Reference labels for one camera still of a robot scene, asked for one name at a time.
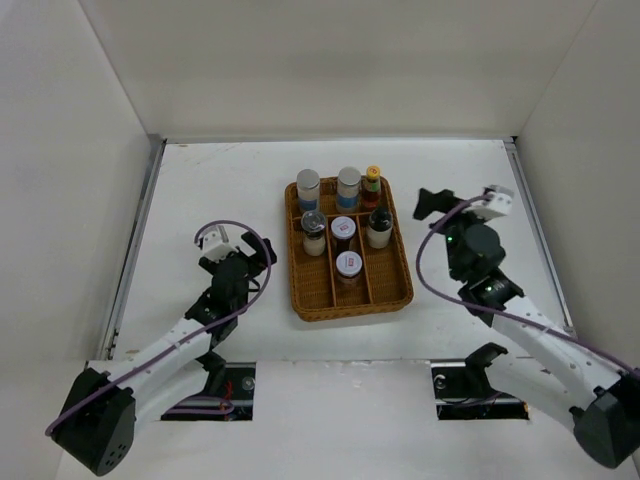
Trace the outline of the black-capped grinder white salt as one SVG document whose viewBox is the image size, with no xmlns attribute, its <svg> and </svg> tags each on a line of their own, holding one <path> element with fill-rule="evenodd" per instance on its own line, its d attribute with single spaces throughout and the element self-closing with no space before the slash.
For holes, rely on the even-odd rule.
<svg viewBox="0 0 640 480">
<path fill-rule="evenodd" d="M 369 215 L 366 227 L 367 243 L 371 248 L 388 246 L 393 230 L 393 215 L 386 207 L 379 206 Z"/>
</svg>

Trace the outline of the red sauce bottle green label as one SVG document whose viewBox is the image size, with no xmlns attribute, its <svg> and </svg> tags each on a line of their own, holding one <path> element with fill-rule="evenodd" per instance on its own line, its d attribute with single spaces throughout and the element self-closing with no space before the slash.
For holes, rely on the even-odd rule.
<svg viewBox="0 0 640 480">
<path fill-rule="evenodd" d="M 381 197 L 380 168 L 371 165 L 367 168 L 362 183 L 362 205 L 367 210 L 375 209 Z"/>
</svg>

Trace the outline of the clear-capped grinder with white salt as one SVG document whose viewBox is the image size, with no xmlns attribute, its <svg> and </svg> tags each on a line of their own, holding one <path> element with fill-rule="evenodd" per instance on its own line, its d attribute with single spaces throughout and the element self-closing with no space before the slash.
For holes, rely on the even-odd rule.
<svg viewBox="0 0 640 480">
<path fill-rule="evenodd" d="M 301 217 L 303 249 L 310 256 L 320 256 L 326 248 L 326 216 L 318 211 L 306 211 Z"/>
</svg>

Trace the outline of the red-lidded spice jar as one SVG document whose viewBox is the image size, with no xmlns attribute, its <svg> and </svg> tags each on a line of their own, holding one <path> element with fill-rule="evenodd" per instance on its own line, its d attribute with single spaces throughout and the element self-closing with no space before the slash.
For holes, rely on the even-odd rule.
<svg viewBox="0 0 640 480">
<path fill-rule="evenodd" d="M 348 216 L 339 216 L 330 225 L 332 249 L 335 256 L 352 249 L 356 233 L 355 221 Z"/>
<path fill-rule="evenodd" d="M 337 278 L 342 284 L 355 284 L 362 272 L 362 257 L 355 251 L 344 251 L 337 256 L 335 268 Z"/>
</svg>

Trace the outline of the white beads jar silver lid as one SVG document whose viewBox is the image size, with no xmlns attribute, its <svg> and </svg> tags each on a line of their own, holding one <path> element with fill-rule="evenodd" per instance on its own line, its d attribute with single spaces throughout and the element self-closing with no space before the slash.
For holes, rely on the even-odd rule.
<svg viewBox="0 0 640 480">
<path fill-rule="evenodd" d="M 302 212 L 319 209 L 320 177 L 315 170 L 303 169 L 296 178 L 298 206 Z"/>
</svg>

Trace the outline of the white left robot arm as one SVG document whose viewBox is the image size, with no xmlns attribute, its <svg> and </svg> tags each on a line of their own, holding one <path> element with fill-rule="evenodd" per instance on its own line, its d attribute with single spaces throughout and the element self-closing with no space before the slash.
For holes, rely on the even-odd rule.
<svg viewBox="0 0 640 480">
<path fill-rule="evenodd" d="M 195 394 L 219 395 L 225 362 L 214 350 L 263 293 L 257 278 L 269 275 L 277 261 L 268 239 L 251 246 L 251 255 L 235 248 L 216 260 L 201 257 L 210 286 L 144 350 L 105 371 L 83 370 L 46 436 L 101 477 L 122 462 L 145 423 Z"/>
</svg>

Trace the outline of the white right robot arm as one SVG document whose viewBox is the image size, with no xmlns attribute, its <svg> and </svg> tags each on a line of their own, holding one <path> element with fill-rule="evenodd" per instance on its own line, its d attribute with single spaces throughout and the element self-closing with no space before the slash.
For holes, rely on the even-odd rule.
<svg viewBox="0 0 640 480">
<path fill-rule="evenodd" d="M 440 213 L 428 236 L 445 238 L 456 296 L 433 295 L 464 307 L 527 352 L 518 360 L 487 343 L 465 359 L 464 384 L 473 394 L 509 394 L 564 426 L 599 465 L 615 469 L 639 448 L 639 371 L 565 333 L 500 269 L 506 252 L 489 221 L 507 216 L 513 193 L 489 186 L 466 200 L 450 190 L 420 189 L 413 213 Z"/>
</svg>

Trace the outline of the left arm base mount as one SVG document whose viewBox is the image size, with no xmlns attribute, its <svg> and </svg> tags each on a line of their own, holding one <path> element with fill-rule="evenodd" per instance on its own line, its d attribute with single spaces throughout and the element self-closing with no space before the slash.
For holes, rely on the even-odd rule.
<svg viewBox="0 0 640 480">
<path fill-rule="evenodd" d="M 257 364 L 210 358 L 203 390 L 180 401 L 161 416 L 162 421 L 251 421 L 254 411 Z"/>
</svg>

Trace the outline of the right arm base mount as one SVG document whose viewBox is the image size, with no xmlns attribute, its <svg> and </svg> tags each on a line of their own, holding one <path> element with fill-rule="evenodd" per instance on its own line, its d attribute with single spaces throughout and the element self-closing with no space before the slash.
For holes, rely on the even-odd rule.
<svg viewBox="0 0 640 480">
<path fill-rule="evenodd" d="M 525 402 L 490 386 L 485 370 L 508 350 L 487 343 L 464 359 L 430 364 L 436 415 L 440 421 L 529 420 Z"/>
</svg>

